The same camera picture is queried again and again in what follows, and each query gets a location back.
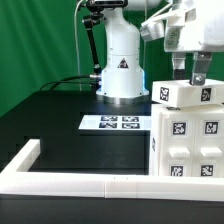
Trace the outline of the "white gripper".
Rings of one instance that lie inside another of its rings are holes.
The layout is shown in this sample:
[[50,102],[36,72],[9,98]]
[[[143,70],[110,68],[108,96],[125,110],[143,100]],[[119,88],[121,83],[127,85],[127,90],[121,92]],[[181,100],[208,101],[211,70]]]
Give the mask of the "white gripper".
[[224,0],[167,0],[173,3],[171,12],[182,9],[185,15],[179,25],[168,18],[164,50],[172,54],[173,79],[186,78],[186,54],[195,52],[190,84],[203,86],[212,53],[224,52]]

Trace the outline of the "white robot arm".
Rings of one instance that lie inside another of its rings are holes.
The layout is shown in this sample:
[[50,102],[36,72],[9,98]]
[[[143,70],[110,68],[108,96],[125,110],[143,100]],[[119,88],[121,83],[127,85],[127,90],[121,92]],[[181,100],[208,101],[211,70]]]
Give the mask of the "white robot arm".
[[105,24],[107,64],[101,68],[100,100],[129,103],[149,96],[139,65],[141,41],[162,38],[172,54],[173,77],[185,76],[185,55],[194,55],[192,86],[203,86],[214,52],[224,52],[224,0],[86,0],[91,30]]

